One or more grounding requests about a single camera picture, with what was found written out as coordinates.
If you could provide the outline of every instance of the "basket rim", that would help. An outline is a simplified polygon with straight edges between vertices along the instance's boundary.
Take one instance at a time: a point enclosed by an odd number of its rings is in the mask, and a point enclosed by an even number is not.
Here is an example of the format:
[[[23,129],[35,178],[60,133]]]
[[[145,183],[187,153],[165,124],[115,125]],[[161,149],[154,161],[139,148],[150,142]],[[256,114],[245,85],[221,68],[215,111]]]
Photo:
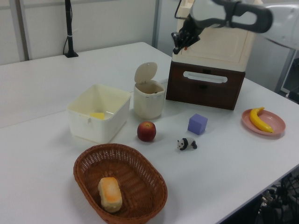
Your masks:
[[[131,150],[134,151],[134,153],[137,153],[138,156],[140,156],[143,160],[145,160],[146,163],[148,163],[148,165],[150,166],[150,168],[152,169],[152,171],[154,173],[156,173],[156,175],[159,176],[160,180],[162,181],[163,187],[164,187],[164,198],[162,203],[156,208],[154,209],[151,213],[147,214],[147,215],[142,215],[139,217],[118,217],[118,216],[114,216],[112,214],[110,214],[109,212],[106,212],[105,210],[103,210],[93,199],[93,197],[90,195],[90,193],[88,192],[86,186],[83,184],[83,182],[81,181],[81,179],[78,177],[78,171],[79,171],[79,163],[81,161],[82,158],[84,158],[84,156],[86,154],[92,153],[93,151],[97,151],[99,148],[102,147],[122,147],[125,148],[127,150]],[[130,221],[130,220],[150,220],[151,218],[153,218],[154,216],[156,216],[165,206],[166,201],[167,201],[167,197],[168,197],[168,190],[167,190],[167,186],[165,183],[164,178],[162,177],[162,175],[157,171],[157,169],[150,163],[150,161],[148,161],[138,150],[127,146],[127,145],[123,145],[123,144],[118,144],[118,143],[106,143],[106,144],[100,144],[100,145],[95,145],[92,146],[90,148],[88,148],[87,150],[85,150],[83,153],[81,153],[81,155],[76,159],[75,164],[74,164],[74,169],[73,169],[73,174],[75,177],[75,180],[77,182],[77,184],[79,185],[82,193],[84,194],[84,196],[86,197],[86,199],[88,200],[88,202],[90,203],[90,205],[96,210],[96,212],[99,213],[103,213],[103,215],[105,215],[106,217],[112,218],[114,220],[118,220],[118,221]]]

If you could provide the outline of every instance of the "pink plate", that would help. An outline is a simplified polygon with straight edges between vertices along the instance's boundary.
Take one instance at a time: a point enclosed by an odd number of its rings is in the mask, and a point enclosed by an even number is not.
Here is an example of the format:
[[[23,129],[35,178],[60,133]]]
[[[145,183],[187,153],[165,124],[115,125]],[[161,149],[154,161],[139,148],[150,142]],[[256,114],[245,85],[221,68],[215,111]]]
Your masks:
[[[285,130],[285,122],[276,114],[273,114],[269,111],[262,110],[260,111],[260,114],[258,115],[261,120],[266,122],[268,125],[270,125],[273,129],[273,133],[270,132],[263,132],[260,129],[258,129],[256,126],[253,125],[253,123],[250,121],[249,114],[251,109],[245,110],[242,114],[242,122],[243,124],[248,127],[250,130],[258,133],[258,134],[264,134],[264,135],[278,135],[281,134]]]

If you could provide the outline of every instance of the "bread loaf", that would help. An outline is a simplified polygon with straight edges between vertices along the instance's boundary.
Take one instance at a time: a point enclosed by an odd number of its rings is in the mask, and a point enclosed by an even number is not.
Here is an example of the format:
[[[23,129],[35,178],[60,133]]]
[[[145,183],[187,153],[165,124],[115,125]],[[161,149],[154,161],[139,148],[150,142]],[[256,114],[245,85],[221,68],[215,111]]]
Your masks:
[[[101,196],[101,205],[110,213],[121,209],[122,197],[118,182],[114,177],[104,177],[98,184]]]

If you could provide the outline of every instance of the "purple cube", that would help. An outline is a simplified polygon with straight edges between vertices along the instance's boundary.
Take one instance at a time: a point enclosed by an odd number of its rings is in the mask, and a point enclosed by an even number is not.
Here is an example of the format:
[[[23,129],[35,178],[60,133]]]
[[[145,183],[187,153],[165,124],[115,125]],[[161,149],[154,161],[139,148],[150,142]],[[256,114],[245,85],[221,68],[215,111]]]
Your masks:
[[[196,113],[189,119],[188,131],[200,135],[205,131],[206,124],[207,118]]]

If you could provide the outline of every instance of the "black stand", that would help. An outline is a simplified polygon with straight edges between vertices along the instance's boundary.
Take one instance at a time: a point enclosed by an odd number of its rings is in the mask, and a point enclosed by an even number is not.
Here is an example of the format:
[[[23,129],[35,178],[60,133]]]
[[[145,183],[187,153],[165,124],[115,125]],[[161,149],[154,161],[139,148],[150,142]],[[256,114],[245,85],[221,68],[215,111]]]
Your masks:
[[[66,15],[67,42],[69,44],[69,51],[64,55],[66,57],[78,57],[78,54],[74,51],[73,34],[71,31],[71,0],[65,0],[65,15]]]

